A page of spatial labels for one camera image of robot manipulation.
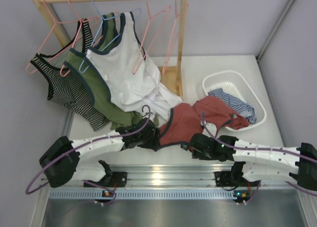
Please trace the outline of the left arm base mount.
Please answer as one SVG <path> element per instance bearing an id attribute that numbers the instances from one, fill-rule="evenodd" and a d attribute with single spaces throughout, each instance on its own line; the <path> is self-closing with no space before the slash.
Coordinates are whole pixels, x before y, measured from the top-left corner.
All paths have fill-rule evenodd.
<path id="1" fill-rule="evenodd" d="M 105 171 L 105 174 L 98 182 L 88 180 L 88 182 L 93 183 L 93 185 L 84 182 L 84 187 L 95 187 L 95 185 L 99 185 L 102 187 L 125 187 L 126 186 L 127 172 L 114 172 L 111 170 L 110 166 L 103 160 L 99 160 L 99 163 L 102 165 L 103 171 Z"/>

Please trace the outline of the red tank top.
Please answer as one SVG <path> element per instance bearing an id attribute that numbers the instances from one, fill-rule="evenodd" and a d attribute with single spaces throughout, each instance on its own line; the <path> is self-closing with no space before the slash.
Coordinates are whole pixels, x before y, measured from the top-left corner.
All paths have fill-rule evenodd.
<path id="1" fill-rule="evenodd" d="M 177 144 L 189 145 L 194 134 L 203 133 L 202 113 L 205 115 L 205 122 L 215 126 L 210 130 L 214 136 L 218 135 L 222 127 L 241 129 L 250 124 L 246 118 L 227 106 L 221 99 L 206 96 L 192 106 L 188 103 L 181 103 L 171 108 L 169 120 L 156 132 L 154 149 L 158 150 Z"/>

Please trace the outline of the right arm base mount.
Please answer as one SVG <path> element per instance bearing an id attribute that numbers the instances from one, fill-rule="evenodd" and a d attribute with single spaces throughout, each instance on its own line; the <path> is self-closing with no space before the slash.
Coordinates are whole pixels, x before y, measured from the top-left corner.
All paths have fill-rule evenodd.
<path id="1" fill-rule="evenodd" d="M 214 178 L 217 187 L 222 187 L 225 190 L 234 190 L 238 187 L 254 187 L 260 181 L 248 181 L 243 177 L 242 168 L 246 165 L 245 162 L 235 162 L 230 171 L 214 172 Z"/>

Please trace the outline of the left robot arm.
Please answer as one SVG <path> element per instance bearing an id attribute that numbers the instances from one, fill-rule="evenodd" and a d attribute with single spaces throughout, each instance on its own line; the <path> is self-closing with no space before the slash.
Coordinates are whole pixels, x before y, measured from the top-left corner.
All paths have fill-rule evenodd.
<path id="1" fill-rule="evenodd" d="M 159 128 L 146 118 L 128 127 L 118 127 L 108 134 L 86 139 L 58 138 L 39 159 L 50 187 L 57 188 L 70 181 L 88 181 L 106 186 L 112 170 L 101 155 L 135 148 L 157 150 Z"/>

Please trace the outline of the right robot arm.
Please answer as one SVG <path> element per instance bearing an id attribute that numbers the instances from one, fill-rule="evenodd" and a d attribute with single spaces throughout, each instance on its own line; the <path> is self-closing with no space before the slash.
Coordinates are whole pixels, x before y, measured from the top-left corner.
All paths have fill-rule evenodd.
<path id="1" fill-rule="evenodd" d="M 181 148 L 192 149 L 196 159 L 232 161 L 231 180 L 236 185 L 255 181 L 296 184 L 317 189 L 317 150 L 309 143 L 300 147 L 273 147 L 247 142 L 235 136 L 218 138 L 194 134 Z"/>

